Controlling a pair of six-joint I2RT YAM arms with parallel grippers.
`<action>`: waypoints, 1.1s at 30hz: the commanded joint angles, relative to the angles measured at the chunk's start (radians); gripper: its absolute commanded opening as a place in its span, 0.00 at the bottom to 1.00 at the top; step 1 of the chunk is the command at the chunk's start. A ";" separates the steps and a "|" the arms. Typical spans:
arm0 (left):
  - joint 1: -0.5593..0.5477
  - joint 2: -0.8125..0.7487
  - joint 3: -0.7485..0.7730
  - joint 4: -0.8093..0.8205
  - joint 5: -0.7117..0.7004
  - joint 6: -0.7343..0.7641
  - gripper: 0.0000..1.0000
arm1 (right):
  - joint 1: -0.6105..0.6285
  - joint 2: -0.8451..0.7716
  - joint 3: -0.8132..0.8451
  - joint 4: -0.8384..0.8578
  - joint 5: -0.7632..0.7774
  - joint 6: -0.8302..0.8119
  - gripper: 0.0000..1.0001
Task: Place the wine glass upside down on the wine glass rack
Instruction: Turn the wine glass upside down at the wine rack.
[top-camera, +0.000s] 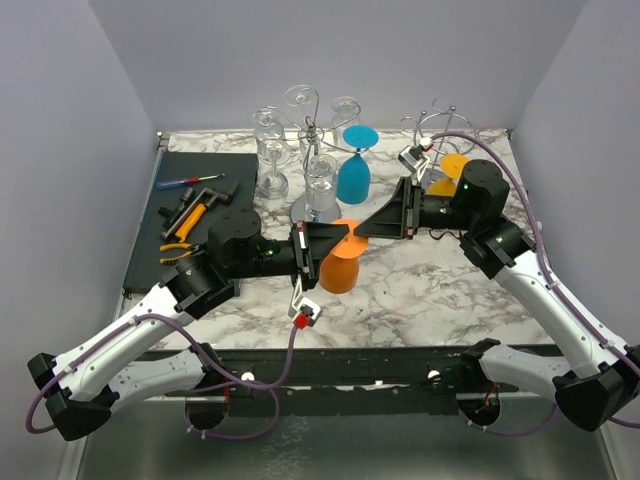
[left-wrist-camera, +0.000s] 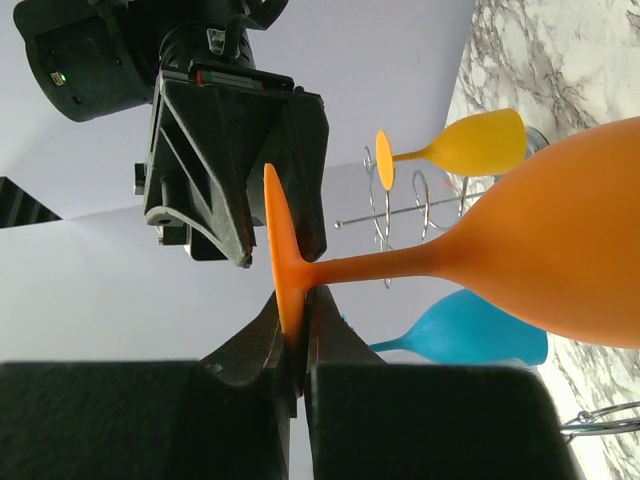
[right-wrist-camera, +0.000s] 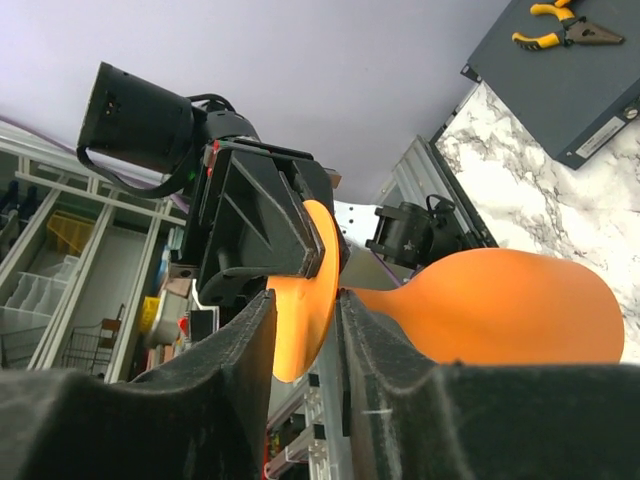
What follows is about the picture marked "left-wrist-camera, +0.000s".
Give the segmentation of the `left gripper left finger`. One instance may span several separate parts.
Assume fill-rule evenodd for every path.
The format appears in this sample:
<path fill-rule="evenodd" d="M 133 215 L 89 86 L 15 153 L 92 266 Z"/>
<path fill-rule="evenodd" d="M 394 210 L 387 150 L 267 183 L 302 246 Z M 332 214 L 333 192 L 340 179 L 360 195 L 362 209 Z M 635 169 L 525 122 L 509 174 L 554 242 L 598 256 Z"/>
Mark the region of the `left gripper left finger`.
<path fill-rule="evenodd" d="M 285 479 L 295 396 L 274 300 L 201 360 L 6 362 L 5 479 Z"/>

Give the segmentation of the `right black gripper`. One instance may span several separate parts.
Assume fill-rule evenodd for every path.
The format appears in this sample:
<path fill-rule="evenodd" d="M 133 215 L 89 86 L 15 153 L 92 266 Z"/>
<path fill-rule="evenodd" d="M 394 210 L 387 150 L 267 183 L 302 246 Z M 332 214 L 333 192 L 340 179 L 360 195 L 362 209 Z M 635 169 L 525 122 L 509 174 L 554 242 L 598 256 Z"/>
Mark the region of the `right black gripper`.
<path fill-rule="evenodd" d="M 238 95 L 253 99 L 280 88 L 279 76 L 252 69 L 247 33 L 267 30 L 286 6 L 20 1 L 13 20 L 35 80 L 68 119 L 86 122 L 153 101 L 149 153 L 135 178 L 159 244 L 247 268 L 254 227 L 230 128 L 248 105 Z"/>

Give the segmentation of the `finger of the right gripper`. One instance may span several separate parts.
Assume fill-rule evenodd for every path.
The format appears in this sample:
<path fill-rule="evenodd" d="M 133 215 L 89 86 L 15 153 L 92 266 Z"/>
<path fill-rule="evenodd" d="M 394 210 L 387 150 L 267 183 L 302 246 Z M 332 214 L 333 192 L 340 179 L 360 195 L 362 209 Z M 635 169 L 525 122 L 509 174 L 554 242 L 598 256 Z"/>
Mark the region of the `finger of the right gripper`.
<path fill-rule="evenodd" d="M 329 123 L 320 96 L 261 95 L 253 114 L 264 139 L 249 173 L 249 208 L 256 225 L 266 222 L 264 165 L 272 164 L 284 189 L 301 256 L 319 259 L 327 248 L 321 187 Z"/>

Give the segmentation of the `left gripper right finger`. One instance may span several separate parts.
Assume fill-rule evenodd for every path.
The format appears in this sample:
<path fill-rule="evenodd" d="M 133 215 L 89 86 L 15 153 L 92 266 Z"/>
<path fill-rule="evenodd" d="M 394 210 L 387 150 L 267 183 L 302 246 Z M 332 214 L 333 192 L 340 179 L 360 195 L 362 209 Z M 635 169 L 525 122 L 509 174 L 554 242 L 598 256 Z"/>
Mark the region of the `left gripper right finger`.
<path fill-rule="evenodd" d="M 389 364 L 346 325 L 325 286 L 309 293 L 305 321 L 316 478 L 576 477 L 551 398 L 533 374 Z"/>

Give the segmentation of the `blue plastic wine glass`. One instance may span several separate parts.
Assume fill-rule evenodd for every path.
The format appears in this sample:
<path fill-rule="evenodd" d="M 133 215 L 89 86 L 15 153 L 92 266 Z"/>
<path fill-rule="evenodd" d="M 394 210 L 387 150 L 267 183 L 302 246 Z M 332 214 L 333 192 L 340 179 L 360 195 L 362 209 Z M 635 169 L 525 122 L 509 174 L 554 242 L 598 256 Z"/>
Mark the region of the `blue plastic wine glass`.
<path fill-rule="evenodd" d="M 437 364 L 493 364 L 518 360 L 538 366 L 547 360 L 547 332 L 462 289 L 429 307 L 398 338 L 374 343 L 379 353 L 404 350 Z"/>

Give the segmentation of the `yellow plastic wine glass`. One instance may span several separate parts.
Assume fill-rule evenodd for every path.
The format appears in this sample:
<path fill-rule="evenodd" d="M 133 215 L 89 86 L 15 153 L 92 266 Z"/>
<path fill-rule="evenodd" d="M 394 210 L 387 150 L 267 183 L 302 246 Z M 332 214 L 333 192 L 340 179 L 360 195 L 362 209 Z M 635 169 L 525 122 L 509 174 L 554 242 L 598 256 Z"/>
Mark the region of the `yellow plastic wine glass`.
<path fill-rule="evenodd" d="M 526 150 L 526 127 L 512 108 L 459 119 L 429 145 L 413 152 L 395 154 L 383 130 L 377 132 L 375 141 L 378 176 L 387 191 L 394 185 L 398 162 L 422 159 L 458 176 L 492 176 L 505 174 L 521 163 Z"/>

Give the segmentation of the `chrome swirl wine glass rack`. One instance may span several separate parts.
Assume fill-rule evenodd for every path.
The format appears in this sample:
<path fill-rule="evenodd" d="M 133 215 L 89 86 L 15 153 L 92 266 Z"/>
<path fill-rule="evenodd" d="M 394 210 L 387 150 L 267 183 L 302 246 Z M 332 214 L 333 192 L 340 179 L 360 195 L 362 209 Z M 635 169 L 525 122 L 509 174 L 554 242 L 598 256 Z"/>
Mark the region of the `chrome swirl wine glass rack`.
<path fill-rule="evenodd" d="M 575 438 L 590 436 L 607 436 L 630 433 L 639 430 L 639 417 L 608 420 L 606 418 L 628 410 L 639 408 L 639 402 L 629 402 L 596 410 L 581 410 L 577 415 L 560 426 L 560 433 L 565 443 Z"/>

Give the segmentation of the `orange plastic wine glass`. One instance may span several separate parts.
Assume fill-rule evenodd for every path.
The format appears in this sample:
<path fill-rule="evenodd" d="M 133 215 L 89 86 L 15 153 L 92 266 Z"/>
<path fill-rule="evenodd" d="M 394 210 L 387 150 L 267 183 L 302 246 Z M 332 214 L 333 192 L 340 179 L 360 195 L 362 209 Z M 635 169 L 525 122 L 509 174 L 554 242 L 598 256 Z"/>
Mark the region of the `orange plastic wine glass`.
<path fill-rule="evenodd" d="M 310 263 L 276 169 L 266 165 L 266 225 L 295 393 L 304 390 L 306 294 L 335 283 L 437 277 L 556 335 L 637 348 L 638 178 L 639 121 L 614 121 L 537 152 L 432 241 Z"/>

